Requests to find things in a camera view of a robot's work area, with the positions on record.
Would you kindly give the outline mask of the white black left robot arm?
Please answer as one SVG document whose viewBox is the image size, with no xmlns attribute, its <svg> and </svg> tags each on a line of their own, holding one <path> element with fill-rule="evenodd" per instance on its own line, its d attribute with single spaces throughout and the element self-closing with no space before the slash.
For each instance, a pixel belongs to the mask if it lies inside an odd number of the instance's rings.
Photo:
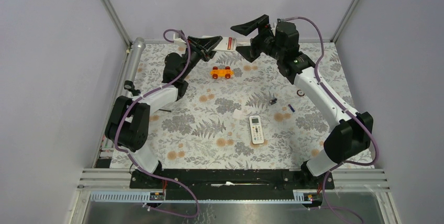
<svg viewBox="0 0 444 224">
<path fill-rule="evenodd" d="M 185 77 L 200 60 L 209 61 L 216 53 L 222 36 L 185 39 L 186 52 L 170 53 L 165 57 L 162 84 L 132 98 L 119 96 L 105 128 L 105 137 L 114 142 L 118 151 L 128 155 L 134 166 L 144 172 L 142 181 L 151 188 L 162 183 L 157 170 L 160 161 L 147 143 L 149 119 L 162 107 L 181 99 L 188 87 Z"/>
</svg>

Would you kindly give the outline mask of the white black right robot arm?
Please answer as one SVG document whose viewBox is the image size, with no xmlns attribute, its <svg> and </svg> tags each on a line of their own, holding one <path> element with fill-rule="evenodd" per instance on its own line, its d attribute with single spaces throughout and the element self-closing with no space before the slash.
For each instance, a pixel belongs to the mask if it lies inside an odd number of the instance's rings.
<svg viewBox="0 0 444 224">
<path fill-rule="evenodd" d="M 257 30 L 250 45 L 237 47 L 237 52 L 249 62 L 261 54 L 275 59 L 280 74 L 304 92 L 328 122 L 330 134 L 323 150 L 301 166 L 302 185 L 314 188 L 320 183 L 321 175 L 369 149 L 373 118 L 368 112 L 360 113 L 350 106 L 322 78 L 320 62 L 314 62 L 300 50 L 299 32 L 292 21 L 292 18 L 279 19 L 272 27 L 268 15 L 262 15 L 230 29 L 243 36 Z"/>
</svg>

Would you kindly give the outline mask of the white battery cover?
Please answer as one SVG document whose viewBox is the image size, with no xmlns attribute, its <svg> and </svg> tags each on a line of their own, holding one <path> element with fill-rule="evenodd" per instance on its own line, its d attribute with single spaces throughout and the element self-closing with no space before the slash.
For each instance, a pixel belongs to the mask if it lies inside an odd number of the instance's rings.
<svg viewBox="0 0 444 224">
<path fill-rule="evenodd" d="M 232 113 L 232 117 L 236 120 L 242 120 L 244 119 L 245 116 L 242 110 L 235 109 L 234 112 Z"/>
</svg>

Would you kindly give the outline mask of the blue purple battery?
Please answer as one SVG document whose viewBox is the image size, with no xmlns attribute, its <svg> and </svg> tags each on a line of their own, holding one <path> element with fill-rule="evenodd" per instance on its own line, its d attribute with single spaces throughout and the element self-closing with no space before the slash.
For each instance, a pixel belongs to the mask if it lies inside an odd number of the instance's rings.
<svg viewBox="0 0 444 224">
<path fill-rule="evenodd" d="M 288 107 L 289 107 L 289 109 L 290 109 L 293 113 L 295 112 L 295 109 L 292 107 L 291 104 L 288 104 Z"/>
</svg>

